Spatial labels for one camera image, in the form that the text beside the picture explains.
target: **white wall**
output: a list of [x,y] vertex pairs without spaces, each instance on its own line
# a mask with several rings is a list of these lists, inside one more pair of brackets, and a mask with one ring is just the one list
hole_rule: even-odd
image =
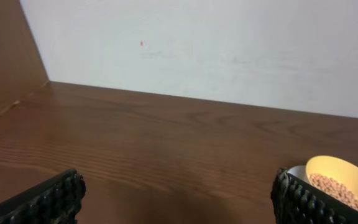
[[358,117],[358,1],[22,6],[52,81]]

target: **table surface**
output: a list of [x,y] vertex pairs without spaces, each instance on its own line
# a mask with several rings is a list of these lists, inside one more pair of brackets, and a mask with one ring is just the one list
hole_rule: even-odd
[[358,119],[50,83],[0,117],[0,202],[74,167],[79,223],[274,223],[278,168],[322,154],[358,166]]

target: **pile of beans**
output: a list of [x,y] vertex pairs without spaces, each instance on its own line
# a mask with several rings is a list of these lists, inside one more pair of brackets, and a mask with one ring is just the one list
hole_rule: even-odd
[[345,185],[321,174],[311,174],[309,180],[314,187],[358,211],[358,200]]

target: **bowl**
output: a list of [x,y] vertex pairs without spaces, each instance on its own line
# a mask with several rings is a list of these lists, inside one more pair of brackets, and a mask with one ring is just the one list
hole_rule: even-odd
[[332,156],[316,156],[306,164],[306,176],[321,174],[344,184],[358,199],[358,167]]

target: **wooden board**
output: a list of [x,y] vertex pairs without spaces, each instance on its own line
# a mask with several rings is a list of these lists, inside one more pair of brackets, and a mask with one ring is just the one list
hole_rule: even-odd
[[47,81],[20,1],[0,0],[0,111]]
[[358,166],[358,119],[51,83],[0,117],[0,202],[74,167],[79,223],[274,223],[279,167]]

